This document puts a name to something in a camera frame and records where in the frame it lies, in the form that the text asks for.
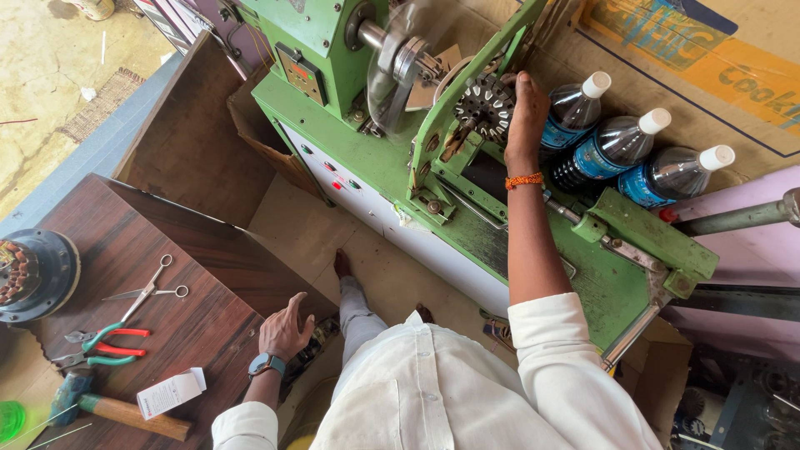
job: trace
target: shirt pocket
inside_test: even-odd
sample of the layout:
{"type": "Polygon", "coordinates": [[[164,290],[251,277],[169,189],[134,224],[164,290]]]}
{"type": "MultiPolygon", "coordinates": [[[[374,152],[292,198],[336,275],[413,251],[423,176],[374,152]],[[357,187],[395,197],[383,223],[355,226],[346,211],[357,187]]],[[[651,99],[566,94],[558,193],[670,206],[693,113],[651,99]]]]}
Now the shirt pocket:
{"type": "Polygon", "coordinates": [[[322,419],[310,449],[402,450],[397,380],[340,395],[322,419]]]}

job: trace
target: wooden table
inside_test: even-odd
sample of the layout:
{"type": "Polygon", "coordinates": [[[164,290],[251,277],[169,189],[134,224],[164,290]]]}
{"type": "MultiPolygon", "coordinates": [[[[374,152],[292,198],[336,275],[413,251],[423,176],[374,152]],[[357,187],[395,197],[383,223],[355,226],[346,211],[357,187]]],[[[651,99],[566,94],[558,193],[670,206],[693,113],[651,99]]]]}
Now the wooden table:
{"type": "Polygon", "coordinates": [[[115,347],[144,348],[147,355],[124,366],[94,366],[92,392],[135,404],[137,392],[191,367],[203,368],[208,385],[200,396],[167,412],[195,422],[187,442],[84,412],[68,428],[48,428],[34,442],[93,424],[56,440],[50,449],[210,448],[214,418],[247,387],[246,369],[258,354],[264,317],[284,308],[299,291],[309,293],[300,308],[303,318],[313,313],[323,319],[338,311],[243,230],[99,175],[87,175],[38,227],[72,239],[81,259],[72,297],[54,314],[30,323],[46,357],[80,351],[64,340],[71,331],[97,331],[118,322],[133,300],[101,299],[145,287],[169,253],[174,263],[157,285],[166,290],[185,284],[189,295],[145,300],[126,326],[150,330],[149,337],[107,337],[115,347]]]}

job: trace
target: wooden hammer handle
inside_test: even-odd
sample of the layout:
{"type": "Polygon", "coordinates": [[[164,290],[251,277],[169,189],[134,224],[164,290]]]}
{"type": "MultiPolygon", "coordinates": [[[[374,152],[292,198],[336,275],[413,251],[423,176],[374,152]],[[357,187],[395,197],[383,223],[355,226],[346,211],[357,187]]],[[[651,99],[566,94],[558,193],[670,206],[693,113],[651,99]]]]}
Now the wooden hammer handle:
{"type": "Polygon", "coordinates": [[[155,416],[150,420],[142,417],[142,411],[138,405],[130,404],[120,400],[113,400],[96,394],[84,394],[78,401],[78,406],[88,412],[97,414],[119,422],[120,424],[130,425],[149,432],[158,433],[172,439],[186,441],[194,424],[185,420],[174,419],[163,414],[155,416]]]}

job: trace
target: green machine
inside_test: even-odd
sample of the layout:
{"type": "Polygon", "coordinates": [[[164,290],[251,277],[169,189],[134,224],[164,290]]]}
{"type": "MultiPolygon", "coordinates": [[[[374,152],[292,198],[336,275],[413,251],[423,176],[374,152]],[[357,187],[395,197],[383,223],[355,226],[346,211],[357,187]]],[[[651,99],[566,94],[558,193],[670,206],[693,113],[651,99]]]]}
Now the green machine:
{"type": "MultiPolygon", "coordinates": [[[[485,315],[504,317],[502,153],[515,98],[499,80],[533,50],[546,0],[520,5],[474,49],[457,42],[464,33],[453,30],[469,15],[454,13],[455,1],[421,0],[392,12],[387,0],[243,3],[242,16],[267,36],[275,57],[253,96],[329,204],[485,315]]],[[[687,298],[717,265],[714,253],[616,191],[606,189],[592,205],[557,191],[543,195],[606,369],[670,299],[687,298]]]]}

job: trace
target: concrete floor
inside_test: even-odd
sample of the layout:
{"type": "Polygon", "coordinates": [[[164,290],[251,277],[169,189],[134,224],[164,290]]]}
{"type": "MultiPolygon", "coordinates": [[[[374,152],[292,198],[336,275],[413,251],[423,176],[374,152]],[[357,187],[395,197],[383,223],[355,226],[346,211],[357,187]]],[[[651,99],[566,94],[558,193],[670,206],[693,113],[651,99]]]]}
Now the concrete floor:
{"type": "Polygon", "coordinates": [[[119,68],[144,78],[175,48],[148,18],[118,11],[101,22],[62,0],[3,4],[0,42],[0,219],[78,146],[57,132],[119,68]],[[100,63],[102,32],[106,60],[100,63]]]}
{"type": "MultiPolygon", "coordinates": [[[[404,322],[417,303],[422,303],[433,313],[436,324],[479,342],[512,368],[517,367],[516,355],[502,346],[495,347],[494,341],[483,334],[486,321],[472,300],[343,208],[328,208],[281,175],[275,175],[248,231],[336,304],[339,283],[334,255],[337,248],[343,248],[370,308],[390,327],[404,322]]],[[[343,349],[339,336],[295,382],[286,402],[278,408],[280,437],[294,410],[317,383],[339,375],[343,349]]]]}

